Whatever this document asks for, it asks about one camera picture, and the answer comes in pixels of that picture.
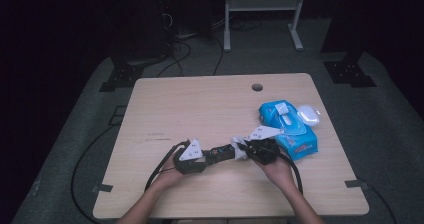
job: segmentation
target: dark background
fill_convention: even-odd
[[[322,51],[359,46],[369,52],[423,116],[423,4],[305,0],[301,18],[333,17]],[[207,34],[224,11],[224,0],[0,0],[0,5],[1,223],[15,215],[112,44],[140,59],[168,55],[172,32],[164,31],[161,13],[172,14],[175,26]]]

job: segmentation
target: gray carpet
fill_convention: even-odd
[[[224,53],[216,75],[305,72],[312,76],[354,172],[371,184],[387,201],[398,223],[424,220],[424,123],[387,75],[384,66],[368,54],[359,65],[377,87],[352,88],[334,84],[323,61],[340,60],[343,54],[320,54],[330,20],[299,22],[304,45],[297,52],[292,44],[288,21],[266,21],[263,26],[231,34],[232,51]],[[221,41],[222,31],[215,32]],[[193,38],[185,41],[190,55],[181,61],[184,76],[212,75],[220,57],[215,40]],[[188,51],[175,45],[175,57]],[[145,69],[143,77],[156,77],[167,65]],[[76,103],[37,179],[13,223],[90,223],[75,207],[71,178],[86,148],[108,129],[117,106],[127,105],[131,88],[99,92],[113,65],[110,59],[99,64]],[[172,66],[162,76],[178,76]],[[117,115],[112,122],[118,122]],[[81,160],[75,174],[75,196],[82,210],[91,216],[96,200],[94,186],[101,184],[119,127],[102,135]],[[370,189],[364,190],[370,211],[364,216],[324,217],[327,223],[392,223],[384,204]],[[100,220],[111,223],[113,220]]]

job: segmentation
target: white lid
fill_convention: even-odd
[[[311,106],[303,105],[297,108],[300,119],[308,126],[315,126],[319,123],[319,112]]]

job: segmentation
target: forearm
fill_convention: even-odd
[[[299,192],[295,185],[289,187],[279,187],[293,208],[294,214],[299,223],[315,224],[324,223],[320,216],[311,207],[305,197]]]
[[[138,201],[118,220],[118,224],[142,224],[147,223],[150,214],[158,200],[159,196],[164,191],[164,187],[152,185],[138,199]]]

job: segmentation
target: blue box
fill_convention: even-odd
[[[318,152],[317,136],[310,126],[303,123],[297,109],[288,101],[264,103],[259,113],[263,125],[284,131],[274,138],[293,160]]]

